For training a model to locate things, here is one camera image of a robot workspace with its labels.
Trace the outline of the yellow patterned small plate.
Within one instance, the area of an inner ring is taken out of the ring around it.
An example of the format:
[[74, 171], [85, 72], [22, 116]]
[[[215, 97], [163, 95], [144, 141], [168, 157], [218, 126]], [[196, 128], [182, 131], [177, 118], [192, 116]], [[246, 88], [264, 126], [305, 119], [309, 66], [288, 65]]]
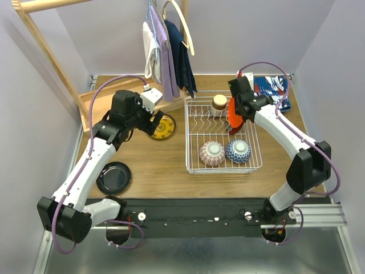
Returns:
[[170, 138], [176, 129], [176, 121], [171, 115], [164, 114], [159, 125], [151, 136], [153, 140], [165, 140]]

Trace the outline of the white wire dish rack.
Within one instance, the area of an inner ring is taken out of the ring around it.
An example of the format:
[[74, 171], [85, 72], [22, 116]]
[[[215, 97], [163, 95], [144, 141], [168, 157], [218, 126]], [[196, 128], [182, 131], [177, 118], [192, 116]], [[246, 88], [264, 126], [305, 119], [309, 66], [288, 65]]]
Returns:
[[[262, 156], [256, 126], [248, 121], [234, 135], [229, 134], [228, 110], [215, 115], [210, 111], [212, 96], [186, 98], [185, 100], [185, 164], [190, 174], [240, 174], [262, 167]], [[248, 143], [251, 153], [244, 163], [225, 159], [219, 166], [211, 167], [199, 157], [200, 148], [209, 141], [224, 147], [235, 139]]]

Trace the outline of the white brown metal cup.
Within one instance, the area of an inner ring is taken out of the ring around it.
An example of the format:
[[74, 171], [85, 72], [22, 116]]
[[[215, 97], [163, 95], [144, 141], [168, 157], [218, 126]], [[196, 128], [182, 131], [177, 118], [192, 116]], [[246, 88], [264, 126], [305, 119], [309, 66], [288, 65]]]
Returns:
[[212, 99], [210, 113], [213, 116], [221, 116], [225, 111], [227, 101], [226, 96], [222, 94], [215, 95]]

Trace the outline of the red white patterned bowl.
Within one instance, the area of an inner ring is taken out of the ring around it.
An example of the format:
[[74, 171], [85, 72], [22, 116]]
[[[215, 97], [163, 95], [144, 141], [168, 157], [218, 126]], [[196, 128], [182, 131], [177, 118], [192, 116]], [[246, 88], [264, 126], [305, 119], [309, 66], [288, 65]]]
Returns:
[[199, 158], [207, 166], [219, 166], [225, 160], [225, 149], [219, 142], [206, 142], [199, 149]]

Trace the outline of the red floral plate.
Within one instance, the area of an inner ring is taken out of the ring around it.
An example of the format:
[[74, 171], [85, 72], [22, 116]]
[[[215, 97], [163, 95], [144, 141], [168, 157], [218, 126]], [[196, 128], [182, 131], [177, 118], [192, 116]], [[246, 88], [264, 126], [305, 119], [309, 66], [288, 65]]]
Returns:
[[226, 121], [226, 123], [225, 123], [225, 125], [226, 125], [226, 127], [225, 127], [226, 132], [229, 135], [235, 135], [235, 134], [237, 134], [241, 130], [241, 128], [244, 125], [244, 123], [245, 122], [243, 121], [239, 126], [233, 127], [228, 121]]

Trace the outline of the orange plate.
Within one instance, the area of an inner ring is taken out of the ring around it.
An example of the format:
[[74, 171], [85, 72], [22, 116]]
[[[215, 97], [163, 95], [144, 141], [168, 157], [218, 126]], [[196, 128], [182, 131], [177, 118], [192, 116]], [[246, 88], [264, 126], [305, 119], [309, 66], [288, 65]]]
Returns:
[[228, 118], [228, 122], [232, 128], [239, 128], [240, 126], [242, 126], [244, 124], [244, 120], [243, 120], [242, 116], [239, 116], [236, 114], [235, 101], [234, 101], [233, 97], [231, 97], [231, 99], [229, 101], [228, 110], [227, 110], [227, 118]]

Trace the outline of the blue patterned bowl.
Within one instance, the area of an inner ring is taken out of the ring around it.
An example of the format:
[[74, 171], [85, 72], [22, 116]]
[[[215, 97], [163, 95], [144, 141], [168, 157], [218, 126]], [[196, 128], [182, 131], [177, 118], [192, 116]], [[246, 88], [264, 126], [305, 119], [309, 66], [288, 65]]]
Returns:
[[243, 139], [235, 139], [225, 147], [225, 156], [237, 164], [246, 163], [251, 156], [251, 146]]

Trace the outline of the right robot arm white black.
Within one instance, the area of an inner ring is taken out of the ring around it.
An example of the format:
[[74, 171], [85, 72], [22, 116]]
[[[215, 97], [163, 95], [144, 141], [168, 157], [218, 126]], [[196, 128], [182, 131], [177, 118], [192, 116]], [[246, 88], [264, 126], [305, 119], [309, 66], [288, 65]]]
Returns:
[[331, 147], [325, 141], [318, 143], [310, 138], [276, 112], [271, 96], [254, 95], [247, 77], [230, 80], [228, 85], [234, 100], [234, 113], [266, 130], [291, 159], [284, 184], [259, 210], [265, 222], [274, 224], [303, 194], [330, 178]]

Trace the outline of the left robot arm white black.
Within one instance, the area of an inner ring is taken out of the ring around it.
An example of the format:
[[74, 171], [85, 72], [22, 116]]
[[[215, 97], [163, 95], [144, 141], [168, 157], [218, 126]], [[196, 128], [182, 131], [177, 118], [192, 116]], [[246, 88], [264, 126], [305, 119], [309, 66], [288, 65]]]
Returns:
[[93, 226], [105, 221], [113, 225], [125, 222], [124, 200], [106, 196], [91, 205], [86, 205], [86, 200], [104, 166], [121, 144], [130, 139], [133, 130], [155, 133], [163, 116], [155, 107], [162, 98], [156, 88], [141, 94], [128, 90], [114, 94], [111, 109], [90, 131], [87, 147], [65, 182], [52, 197], [38, 201], [36, 207], [45, 230], [78, 244]]

